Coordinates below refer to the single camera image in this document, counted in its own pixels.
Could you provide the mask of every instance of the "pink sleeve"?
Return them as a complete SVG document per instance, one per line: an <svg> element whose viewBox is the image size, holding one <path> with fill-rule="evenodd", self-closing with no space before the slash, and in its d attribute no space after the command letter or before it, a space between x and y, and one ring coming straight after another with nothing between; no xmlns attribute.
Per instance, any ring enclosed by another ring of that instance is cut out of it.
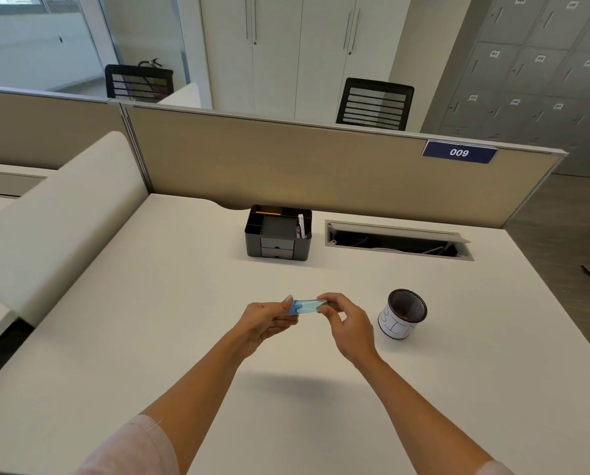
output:
<svg viewBox="0 0 590 475"><path fill-rule="evenodd" d="M490 460L480 467L475 475L515 475L513 472L508 470L502 463Z"/></svg>
<svg viewBox="0 0 590 475"><path fill-rule="evenodd" d="M77 475L179 475L170 439L146 415L137 415L103 442Z"/></svg>

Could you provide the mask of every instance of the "black desk organizer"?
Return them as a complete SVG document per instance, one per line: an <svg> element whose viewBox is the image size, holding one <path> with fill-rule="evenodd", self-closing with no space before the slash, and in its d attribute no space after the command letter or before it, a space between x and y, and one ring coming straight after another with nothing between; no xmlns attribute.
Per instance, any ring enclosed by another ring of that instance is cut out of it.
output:
<svg viewBox="0 0 590 475"><path fill-rule="evenodd" d="M304 238L296 237L300 213L304 215ZM304 262L310 250L312 224L310 210L253 205L244 227L247 255Z"/></svg>

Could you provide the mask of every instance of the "blue object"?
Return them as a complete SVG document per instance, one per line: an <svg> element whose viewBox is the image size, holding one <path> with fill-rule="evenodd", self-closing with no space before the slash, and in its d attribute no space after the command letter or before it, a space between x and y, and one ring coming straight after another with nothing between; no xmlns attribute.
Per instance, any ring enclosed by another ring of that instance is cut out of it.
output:
<svg viewBox="0 0 590 475"><path fill-rule="evenodd" d="M317 308L326 305L326 300L294 300L289 310L289 315L299 315L300 313L315 313Z"/></svg>
<svg viewBox="0 0 590 475"><path fill-rule="evenodd" d="M465 145L461 143L427 141L423 156L434 158L446 158L457 161L470 161L472 163L489 163L497 148L478 145Z"/></svg>

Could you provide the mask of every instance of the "office chair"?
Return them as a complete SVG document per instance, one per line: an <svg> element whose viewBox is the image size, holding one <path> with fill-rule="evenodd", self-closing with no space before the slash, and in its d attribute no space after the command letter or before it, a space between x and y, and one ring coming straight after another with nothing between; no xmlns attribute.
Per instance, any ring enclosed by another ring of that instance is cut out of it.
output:
<svg viewBox="0 0 590 475"><path fill-rule="evenodd" d="M152 66L106 65L106 95L157 103L174 92L172 70Z"/></svg>
<svg viewBox="0 0 590 475"><path fill-rule="evenodd" d="M404 130L412 97L413 87L407 85L371 79L346 79L337 123Z"/></svg>

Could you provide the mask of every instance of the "forearm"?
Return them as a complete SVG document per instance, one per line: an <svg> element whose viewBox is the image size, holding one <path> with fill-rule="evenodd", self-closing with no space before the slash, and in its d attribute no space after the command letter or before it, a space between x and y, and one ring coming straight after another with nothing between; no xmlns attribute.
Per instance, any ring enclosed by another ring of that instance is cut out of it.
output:
<svg viewBox="0 0 590 475"><path fill-rule="evenodd" d="M473 475L491 460L382 359L358 368L385 406L418 475Z"/></svg>
<svg viewBox="0 0 590 475"><path fill-rule="evenodd" d="M227 333L176 384L143 411L166 433L181 474L196 456L243 357L241 341Z"/></svg>

